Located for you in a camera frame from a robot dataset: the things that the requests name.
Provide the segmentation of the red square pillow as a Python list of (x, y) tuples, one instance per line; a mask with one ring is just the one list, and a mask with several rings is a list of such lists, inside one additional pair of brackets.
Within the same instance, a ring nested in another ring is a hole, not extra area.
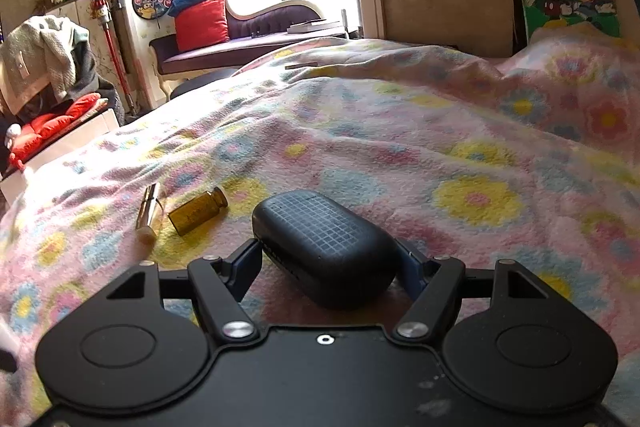
[(179, 52), (206, 48), (230, 40), (226, 0), (206, 0), (175, 18)]

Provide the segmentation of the gold lipstick tube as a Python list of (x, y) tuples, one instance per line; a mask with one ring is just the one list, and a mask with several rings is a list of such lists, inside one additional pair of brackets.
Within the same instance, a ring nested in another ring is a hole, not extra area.
[(157, 239), (160, 205), (160, 184), (152, 183), (143, 192), (134, 231), (139, 242), (153, 245)]

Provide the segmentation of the amber glass bottle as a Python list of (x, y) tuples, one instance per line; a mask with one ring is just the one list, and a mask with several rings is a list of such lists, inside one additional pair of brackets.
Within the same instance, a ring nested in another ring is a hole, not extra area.
[(228, 199), (220, 187), (203, 192), (168, 213), (169, 221), (179, 236), (186, 235), (212, 220), (228, 207)]

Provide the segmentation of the purple chaise lounge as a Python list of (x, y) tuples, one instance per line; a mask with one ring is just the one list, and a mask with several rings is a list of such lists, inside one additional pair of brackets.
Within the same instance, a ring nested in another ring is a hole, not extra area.
[(307, 1), (285, 1), (250, 15), (226, 9), (228, 39), (199, 43), (193, 49), (178, 46), (178, 34), (151, 40), (160, 90), (170, 97), (168, 84), (221, 68), (240, 68), (284, 46), (320, 37), (348, 36), (341, 22), (320, 28), (319, 9)]

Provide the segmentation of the red cushion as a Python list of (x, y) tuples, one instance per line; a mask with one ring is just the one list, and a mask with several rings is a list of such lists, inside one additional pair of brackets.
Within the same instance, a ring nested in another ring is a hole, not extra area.
[(40, 150), (104, 112), (107, 106), (107, 98), (101, 98), (96, 92), (89, 93), (78, 98), (64, 113), (44, 114), (28, 124), (9, 130), (6, 136), (9, 143), (9, 166), (23, 172), (26, 162)]

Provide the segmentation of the white bench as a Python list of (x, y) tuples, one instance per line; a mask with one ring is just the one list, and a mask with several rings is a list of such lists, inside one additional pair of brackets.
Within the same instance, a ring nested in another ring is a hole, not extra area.
[(85, 122), (85, 124), (81, 124), (69, 134), (64, 135), (63, 138), (47, 146), (44, 150), (40, 150), (36, 156), (26, 162), (23, 172), (9, 166), (9, 169), (6, 170), (6, 173), (1, 179), (1, 193), (4, 199), (8, 204), (12, 204), (17, 196), (26, 190), (30, 175), (40, 167), (118, 128), (119, 123), (116, 119), (115, 112), (110, 106), (107, 106), (104, 112), (92, 117)]

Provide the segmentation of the red stick vacuum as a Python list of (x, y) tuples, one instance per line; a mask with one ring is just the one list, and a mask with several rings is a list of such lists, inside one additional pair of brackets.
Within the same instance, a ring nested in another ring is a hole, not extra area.
[(124, 64), (122, 64), (122, 60), (119, 58), (117, 46), (115, 46), (114, 38), (111, 31), (111, 10), (108, 5), (107, 0), (93, 0), (92, 2), (93, 14), (94, 17), (98, 20), (100, 26), (102, 27), (104, 37), (106, 40), (106, 44), (108, 47), (108, 52), (110, 52), (110, 57), (112, 63), (116, 70), (116, 75), (118, 78), (118, 83), (122, 92), (124, 92), (125, 100), (127, 102), (129, 108), (129, 115), (134, 117), (137, 115), (138, 110), (136, 103), (134, 103), (134, 98), (132, 97), (129, 84), (126, 78)]

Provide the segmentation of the black oval case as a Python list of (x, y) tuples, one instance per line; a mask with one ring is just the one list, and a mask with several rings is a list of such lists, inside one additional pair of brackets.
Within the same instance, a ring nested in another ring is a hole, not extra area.
[(252, 229), (271, 261), (322, 307), (369, 306), (396, 277), (395, 239), (318, 192), (263, 200), (253, 210)]

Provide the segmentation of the floral pink blanket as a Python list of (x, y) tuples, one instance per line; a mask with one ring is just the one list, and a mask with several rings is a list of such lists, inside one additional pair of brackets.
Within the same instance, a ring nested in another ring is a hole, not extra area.
[(168, 207), (220, 187), (224, 215), (150, 258), (180, 269), (250, 236), (269, 196), (322, 193), (426, 253), (512, 258), (606, 329), (605, 402), (639, 421), (639, 49), (588, 24), (501, 62), (443, 46), (317, 39), (273, 52), (39, 168), (1, 221), (1, 315), (18, 369), (1, 421), (49, 405), (40, 337), (144, 256), (145, 187)]

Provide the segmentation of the grey cream blanket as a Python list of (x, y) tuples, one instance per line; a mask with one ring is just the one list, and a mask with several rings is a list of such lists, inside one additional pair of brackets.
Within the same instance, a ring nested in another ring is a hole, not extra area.
[(33, 16), (1, 45), (1, 110), (18, 115), (42, 95), (57, 106), (96, 92), (100, 78), (88, 29), (67, 17)]

